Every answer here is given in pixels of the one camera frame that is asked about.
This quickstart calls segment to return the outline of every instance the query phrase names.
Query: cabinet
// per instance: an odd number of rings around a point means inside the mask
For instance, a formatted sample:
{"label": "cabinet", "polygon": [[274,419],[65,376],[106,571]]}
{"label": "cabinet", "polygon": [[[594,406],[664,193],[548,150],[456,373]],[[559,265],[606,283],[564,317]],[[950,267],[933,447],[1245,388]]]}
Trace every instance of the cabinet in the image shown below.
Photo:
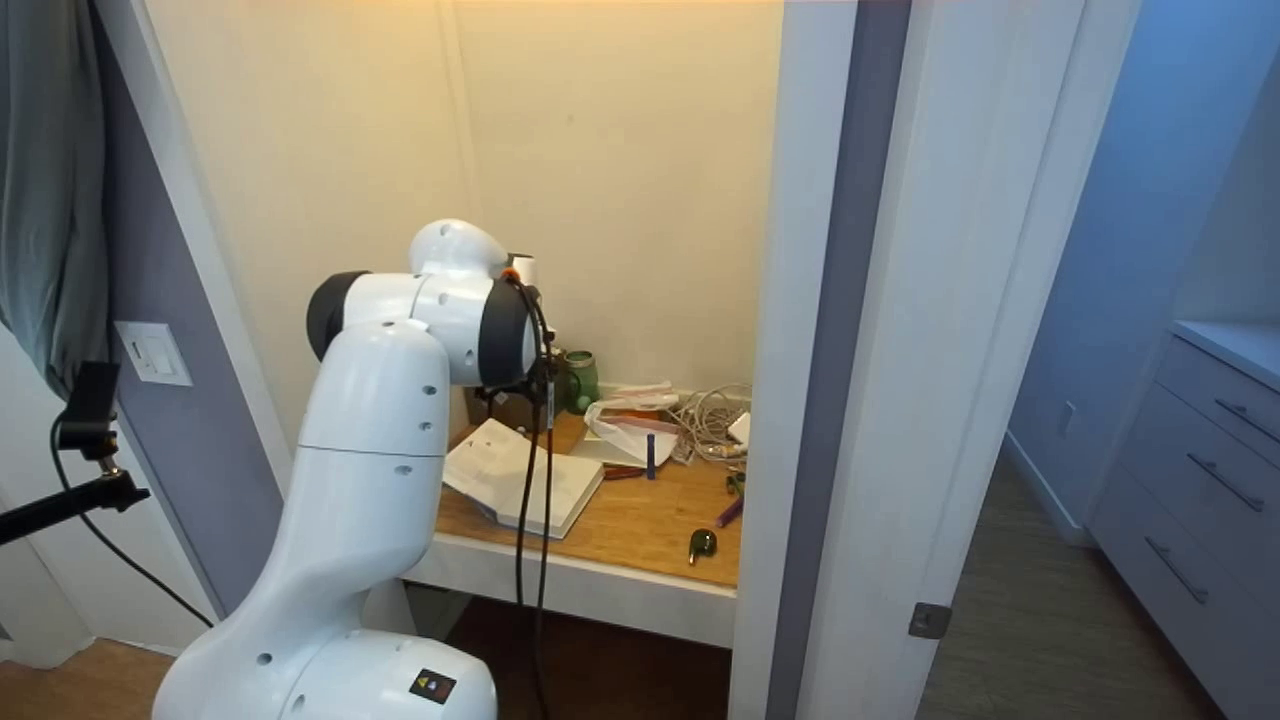
{"label": "cabinet", "polygon": [[1177,323],[1086,527],[1228,717],[1280,717],[1280,323]]}

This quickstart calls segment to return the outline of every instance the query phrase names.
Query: drawer handle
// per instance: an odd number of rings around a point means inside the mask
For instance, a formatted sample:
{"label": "drawer handle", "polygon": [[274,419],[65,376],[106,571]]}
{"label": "drawer handle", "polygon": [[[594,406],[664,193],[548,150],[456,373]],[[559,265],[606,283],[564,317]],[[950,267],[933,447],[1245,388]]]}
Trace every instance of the drawer handle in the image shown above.
{"label": "drawer handle", "polygon": [[1260,435],[1268,435],[1272,444],[1280,444],[1280,431],[1272,431],[1268,424],[1260,424],[1246,404],[1230,404],[1214,395],[1214,406],[1230,413],[1238,424],[1254,429]]}
{"label": "drawer handle", "polygon": [[1230,484],[1230,480],[1214,466],[1214,459],[1205,459],[1205,456],[1194,456],[1194,451],[1186,451],[1186,459],[1191,459],[1208,480],[1214,480],[1222,491],[1230,491],[1245,506],[1268,511],[1268,499],[1246,495],[1238,484]]}
{"label": "drawer handle", "polygon": [[1172,549],[1159,542],[1155,534],[1146,534],[1146,549],[1159,554],[1159,563],[1167,568],[1167,574],[1177,574],[1177,585],[1205,606],[1205,603],[1208,603],[1208,589],[1191,585],[1191,574],[1172,563]]}

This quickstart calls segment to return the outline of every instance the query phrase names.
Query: light switch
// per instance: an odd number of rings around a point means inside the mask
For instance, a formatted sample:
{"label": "light switch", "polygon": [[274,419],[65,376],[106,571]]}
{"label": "light switch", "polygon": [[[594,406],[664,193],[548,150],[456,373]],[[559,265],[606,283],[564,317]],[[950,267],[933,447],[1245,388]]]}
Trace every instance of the light switch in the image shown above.
{"label": "light switch", "polygon": [[193,388],[189,362],[166,323],[117,320],[117,333],[136,380]]}

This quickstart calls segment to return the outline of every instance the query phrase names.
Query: beige wall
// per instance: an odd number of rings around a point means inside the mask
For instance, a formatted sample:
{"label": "beige wall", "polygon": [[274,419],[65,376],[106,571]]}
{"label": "beige wall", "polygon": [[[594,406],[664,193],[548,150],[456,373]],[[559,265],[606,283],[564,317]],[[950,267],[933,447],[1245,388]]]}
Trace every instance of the beige wall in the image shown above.
{"label": "beige wall", "polygon": [[468,216],[610,380],[746,384],[777,0],[148,0],[273,401],[305,303]]}

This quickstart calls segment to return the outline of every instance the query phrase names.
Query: wooden desk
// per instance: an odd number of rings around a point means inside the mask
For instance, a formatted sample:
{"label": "wooden desk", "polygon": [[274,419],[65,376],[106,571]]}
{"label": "wooden desk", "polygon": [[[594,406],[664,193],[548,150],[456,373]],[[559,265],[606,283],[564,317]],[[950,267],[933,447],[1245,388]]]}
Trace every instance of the wooden desk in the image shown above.
{"label": "wooden desk", "polygon": [[[576,444],[576,435],[580,424],[556,424],[556,447]],[[716,527],[729,499],[722,466],[707,464],[666,464],[656,480],[602,480],[576,527],[550,539],[548,606],[729,647],[742,522],[716,532],[716,554],[689,568],[689,532]],[[444,489],[436,542],[403,579],[512,600],[512,549],[517,532]],[[525,549],[530,596],[541,534]]]}

